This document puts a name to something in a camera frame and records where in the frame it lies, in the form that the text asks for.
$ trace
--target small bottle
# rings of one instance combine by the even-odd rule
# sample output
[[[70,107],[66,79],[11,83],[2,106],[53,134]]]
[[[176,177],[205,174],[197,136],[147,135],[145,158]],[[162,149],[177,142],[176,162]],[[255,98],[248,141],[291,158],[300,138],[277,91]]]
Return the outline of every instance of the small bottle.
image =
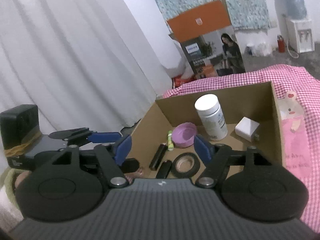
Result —
[[[284,43],[283,37],[281,35],[278,35],[277,41],[278,41],[279,52],[284,53],[285,52],[285,43]]]
[[[219,141],[227,136],[227,124],[216,95],[207,94],[198,98],[195,108],[211,140]]]
[[[168,151],[173,151],[174,146],[173,146],[173,142],[172,142],[172,131],[168,132]]]

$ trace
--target ribbed gray surface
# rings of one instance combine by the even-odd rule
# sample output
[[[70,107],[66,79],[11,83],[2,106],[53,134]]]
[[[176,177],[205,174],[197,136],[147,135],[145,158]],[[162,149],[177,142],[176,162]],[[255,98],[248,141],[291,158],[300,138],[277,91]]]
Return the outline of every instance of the ribbed gray surface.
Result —
[[[243,219],[214,191],[189,179],[136,179],[111,190],[99,208],[80,219],[55,224],[25,219],[12,235],[16,240],[309,240],[315,233],[297,219],[278,224]]]

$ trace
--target tape roll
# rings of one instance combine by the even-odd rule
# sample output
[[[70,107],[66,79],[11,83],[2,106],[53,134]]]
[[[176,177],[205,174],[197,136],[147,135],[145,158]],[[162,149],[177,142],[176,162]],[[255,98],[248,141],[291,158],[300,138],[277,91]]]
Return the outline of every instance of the tape roll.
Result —
[[[171,172],[178,179],[191,178],[200,169],[200,161],[194,153],[180,154],[173,161]]]

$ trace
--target power adapter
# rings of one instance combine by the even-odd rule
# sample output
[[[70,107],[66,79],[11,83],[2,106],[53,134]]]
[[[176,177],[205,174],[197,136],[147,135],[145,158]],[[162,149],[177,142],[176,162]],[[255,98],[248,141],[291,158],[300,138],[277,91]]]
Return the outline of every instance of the power adapter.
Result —
[[[242,118],[242,120],[236,125],[235,132],[236,135],[241,136],[242,138],[253,142],[254,140],[259,140],[259,135],[257,129],[259,123],[255,122],[247,117]]]

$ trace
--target purple bowl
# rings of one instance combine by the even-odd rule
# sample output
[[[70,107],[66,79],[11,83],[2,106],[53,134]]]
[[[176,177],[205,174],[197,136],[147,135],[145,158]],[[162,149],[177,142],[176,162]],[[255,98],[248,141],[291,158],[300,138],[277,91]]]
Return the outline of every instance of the purple bowl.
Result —
[[[193,145],[197,134],[197,127],[191,122],[178,125],[172,132],[172,141],[178,148],[186,148]]]

